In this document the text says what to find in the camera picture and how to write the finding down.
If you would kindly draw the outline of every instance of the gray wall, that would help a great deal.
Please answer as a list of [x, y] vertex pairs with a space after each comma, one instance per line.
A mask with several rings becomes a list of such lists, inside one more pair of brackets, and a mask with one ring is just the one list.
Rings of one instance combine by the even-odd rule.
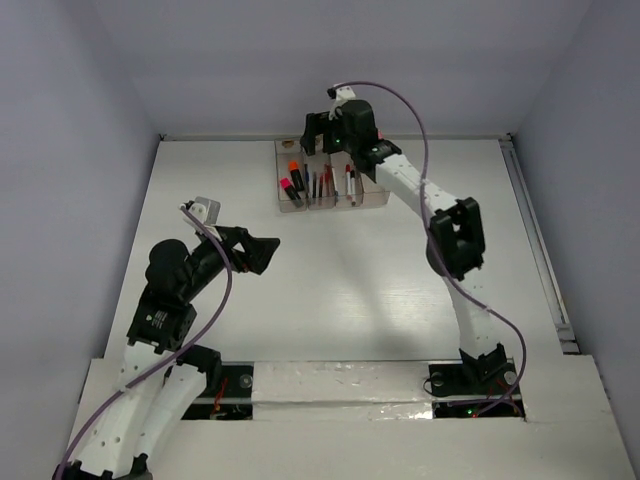
[[93, 5], [0, 6], [0, 465], [50, 478], [101, 355], [158, 137]]
[[[378, 80], [434, 133], [513, 131], [590, 0], [94, 0], [163, 133], [295, 133], [327, 86]], [[368, 91], [382, 129], [416, 131]]]
[[516, 137], [583, 350], [640, 472], [640, 2], [597, 0]]

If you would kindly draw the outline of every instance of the white platform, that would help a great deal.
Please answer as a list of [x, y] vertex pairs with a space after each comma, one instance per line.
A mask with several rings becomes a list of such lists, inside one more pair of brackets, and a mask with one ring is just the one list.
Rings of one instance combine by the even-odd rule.
[[[419, 165], [421, 143], [398, 143]], [[522, 381], [528, 422], [343, 421], [286, 408], [250, 422], [182, 422], [154, 478], [633, 478], [592, 360], [562, 355], [498, 142], [434, 141], [431, 152], [429, 177], [481, 205], [485, 294], [521, 328], [529, 348]], [[235, 275], [227, 310], [201, 342], [220, 350], [224, 360], [457, 357], [453, 309], [426, 263], [415, 214], [393, 195], [374, 210], [281, 214], [274, 165], [272, 142], [161, 143], [106, 357], [92, 365], [78, 419], [115, 378], [149, 250], [170, 237], [196, 245], [177, 205], [198, 195], [222, 203], [221, 225], [282, 240], [261, 277]], [[194, 302], [199, 317], [192, 332], [217, 307], [223, 277]], [[499, 332], [519, 364], [515, 335], [502, 327]], [[415, 384], [423, 375], [410, 365], [411, 373], [400, 377], [415, 376]], [[325, 395], [344, 400], [340, 383], [333, 390], [330, 384]], [[314, 383], [308, 389], [279, 385], [285, 404], [314, 391]], [[429, 400], [425, 394], [411, 401]]]

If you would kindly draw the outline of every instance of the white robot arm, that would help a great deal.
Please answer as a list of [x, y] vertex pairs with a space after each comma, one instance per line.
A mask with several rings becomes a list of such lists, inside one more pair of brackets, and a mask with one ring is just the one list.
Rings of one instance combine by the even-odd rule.
[[[260, 275], [280, 245], [277, 238], [254, 238], [245, 228], [215, 226], [217, 202], [198, 197], [185, 207], [217, 233], [233, 271]], [[148, 283], [127, 332], [124, 362], [114, 387], [115, 394], [122, 394], [98, 412], [101, 415], [84, 445], [69, 465], [56, 471], [55, 480], [151, 479], [150, 469], [187, 408], [203, 392], [220, 388], [220, 354], [199, 345], [182, 347], [196, 317], [191, 301], [224, 269], [213, 243], [192, 220], [187, 223], [196, 227], [200, 245], [189, 252], [179, 240], [164, 240], [151, 250], [145, 272]], [[168, 363], [159, 368], [163, 360]], [[145, 372], [146, 378], [127, 388]]]
[[[417, 215], [421, 202], [428, 212], [429, 230], [437, 239], [437, 249], [444, 265], [466, 291], [481, 299], [482, 282], [479, 268], [485, 250], [482, 221], [478, 203], [467, 198], [459, 200], [436, 184], [426, 181], [425, 198], [420, 198], [420, 172], [402, 154], [400, 148], [383, 139], [375, 125], [371, 105], [357, 99], [351, 87], [329, 89], [334, 99], [328, 112], [310, 113], [300, 143], [307, 155], [314, 155], [318, 135], [322, 135], [322, 150], [332, 154], [347, 152], [361, 174], [396, 194]], [[515, 371], [507, 361], [504, 348], [494, 331], [489, 312], [477, 307], [454, 287], [440, 271], [442, 265], [427, 250], [431, 267], [445, 282], [460, 331], [458, 365], [430, 369], [433, 393], [483, 394], [494, 379], [506, 371]]]

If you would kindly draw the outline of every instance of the purple cable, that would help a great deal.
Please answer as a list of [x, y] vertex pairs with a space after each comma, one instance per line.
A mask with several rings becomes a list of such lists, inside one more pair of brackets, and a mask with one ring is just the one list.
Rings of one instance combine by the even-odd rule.
[[[207, 322], [207, 324], [204, 327], [202, 327], [202, 330], [200, 330], [191, 340], [189, 340], [187, 343], [185, 343], [182, 346], [182, 348], [180, 348], [179, 350], [177, 350], [176, 352], [174, 352], [173, 354], [171, 354], [169, 357], [165, 358], [164, 360], [156, 363], [149, 370], [147, 370], [145, 372], [142, 372], [136, 378], [134, 378], [129, 383], [127, 383], [127, 385], [125, 386], [125, 388], [127, 388], [127, 389], [134, 388], [136, 385], [139, 385], [140, 383], [144, 382], [151, 375], [153, 375], [154, 373], [162, 370], [164, 367], [166, 367], [169, 364], [171, 364], [172, 362], [174, 362], [180, 355], [182, 355], [187, 350], [189, 350], [191, 347], [193, 347], [198, 342], [198, 340], [200, 340], [209, 331], [209, 329], [213, 326], [213, 324], [216, 322], [216, 320], [218, 320], [218, 317], [220, 316], [220, 314], [224, 310], [224, 307], [226, 306], [227, 302], [229, 301], [229, 296], [231, 295], [231, 285], [233, 283], [231, 262], [229, 261], [229, 257], [227, 257], [227, 254], [225, 253], [224, 249], [222, 248], [222, 245], [220, 244], [220, 241], [209, 230], [207, 230], [207, 228], [196, 217], [194, 217], [185, 208], [184, 205], [182, 205], [180, 207], [180, 210], [182, 210], [182, 213], [184, 213], [187, 216], [187, 218], [189, 220], [191, 220], [194, 223], [194, 225], [196, 225], [198, 227], [200, 232], [202, 232], [202, 234], [211, 243], [213, 243], [213, 246], [216, 247], [216, 250], [218, 250], [218, 253], [222, 257], [222, 261], [224, 262], [224, 266], [225, 266], [225, 268], [227, 270], [227, 288], [225, 289], [224, 296], [222, 297], [222, 301], [220, 302], [220, 306], [218, 307], [218, 309], [215, 311], [215, 313], [211, 317], [211, 320], [209, 320], [209, 322]], [[82, 437], [84, 437], [84, 435], [87, 433], [89, 428], [91, 428], [91, 425], [93, 425], [95, 423], [95, 421], [98, 420], [98, 418], [100, 418], [100, 416], [111, 405], [113, 405], [113, 403], [116, 400], [118, 400], [122, 395], [124, 395], [122, 391], [115, 392], [107, 400], [105, 400], [105, 402], [98, 407], [98, 409], [93, 413], [93, 415], [91, 415], [89, 417], [89, 420], [87, 420], [85, 422], [85, 424], [82, 426], [82, 428], [78, 431], [76, 436], [73, 438], [73, 440], [69, 444], [69, 447], [67, 448], [67, 451], [64, 453], [64, 456], [62, 457], [62, 461], [60, 462], [60, 465], [58, 466], [58, 468], [56, 470], [55, 480], [62, 480], [62, 473], [64, 471], [64, 467], [69, 462], [69, 459], [71, 458], [71, 455], [73, 454], [73, 451], [76, 449], [76, 447], [80, 443], [80, 440], [82, 440]]]
[[507, 324], [509, 327], [511, 327], [511, 329], [518, 336], [518, 339], [520, 340], [520, 344], [522, 345], [522, 364], [520, 365], [520, 372], [518, 373], [518, 376], [516, 377], [515, 382], [513, 382], [513, 385], [511, 385], [511, 387], [500, 398], [498, 398], [498, 399], [496, 399], [494, 401], [491, 401], [491, 399], [487, 399], [487, 403], [489, 403], [489, 405], [478, 411], [477, 415], [480, 416], [483, 413], [486, 413], [489, 410], [491, 410], [496, 405], [498, 405], [500, 403], [504, 403], [505, 400], [508, 401], [507, 399], [511, 396], [511, 394], [515, 391], [515, 389], [518, 388], [518, 385], [520, 384], [520, 380], [522, 379], [522, 376], [524, 375], [524, 370], [525, 370], [525, 368], [527, 366], [527, 344], [526, 344], [526, 342], [524, 340], [524, 336], [522, 335], [522, 332], [520, 332], [518, 327], [516, 327], [512, 322], [507, 320], [507, 318], [505, 318], [500, 313], [496, 312], [493, 308], [491, 308], [488, 305], [482, 303], [480, 300], [476, 299], [473, 295], [471, 295], [464, 288], [462, 288], [460, 286], [460, 284], [458, 283], [458, 281], [455, 278], [453, 278], [453, 276], [451, 275], [451, 273], [449, 272], [449, 270], [445, 266], [444, 259], [442, 257], [442, 252], [440, 252], [440, 249], [436, 245], [435, 239], [433, 238], [433, 234], [429, 230], [429, 218], [433, 214], [429, 211], [429, 207], [427, 207], [427, 205], [426, 205], [426, 203], [424, 201], [424, 198], [425, 198], [425, 186], [426, 186], [426, 183], [427, 183], [427, 167], [429, 165], [429, 145], [428, 145], [428, 140], [427, 140], [427, 131], [425, 130], [424, 124], [422, 123], [422, 118], [420, 118], [420, 115], [418, 114], [416, 109], [401, 94], [399, 94], [398, 92], [396, 92], [392, 88], [389, 88], [386, 85], [382, 85], [380, 83], [368, 82], [368, 81], [344, 82], [344, 83], [340, 83], [340, 84], [336, 85], [334, 88], [337, 89], [337, 88], [340, 88], [340, 87], [347, 87], [347, 86], [352, 86], [352, 85], [366, 85], [366, 86], [376, 87], [376, 88], [381, 88], [382, 90], [386, 90], [387, 92], [391, 93], [396, 98], [398, 98], [402, 103], [404, 103], [409, 108], [409, 110], [411, 110], [411, 113], [413, 113], [413, 116], [418, 121], [418, 126], [420, 127], [420, 132], [422, 133], [422, 139], [424, 141], [424, 163], [422, 165], [422, 172], [420, 173], [420, 199], [421, 199], [421, 201], [420, 201], [420, 213], [421, 213], [421, 216], [422, 216], [422, 223], [424, 225], [424, 230], [425, 230], [425, 232], [427, 234], [428, 248], [431, 248], [431, 250], [435, 253], [435, 257], [436, 257], [436, 260], [438, 262], [438, 266], [444, 272], [445, 277], [447, 278], [447, 280], [449, 280], [451, 282], [451, 284], [460, 293], [460, 295], [462, 295], [465, 299], [467, 299], [468, 301], [473, 303], [478, 308], [481, 308], [482, 310], [486, 310], [491, 315], [496, 317], [498, 320], [500, 320], [501, 322], [503, 322], [503, 323]]

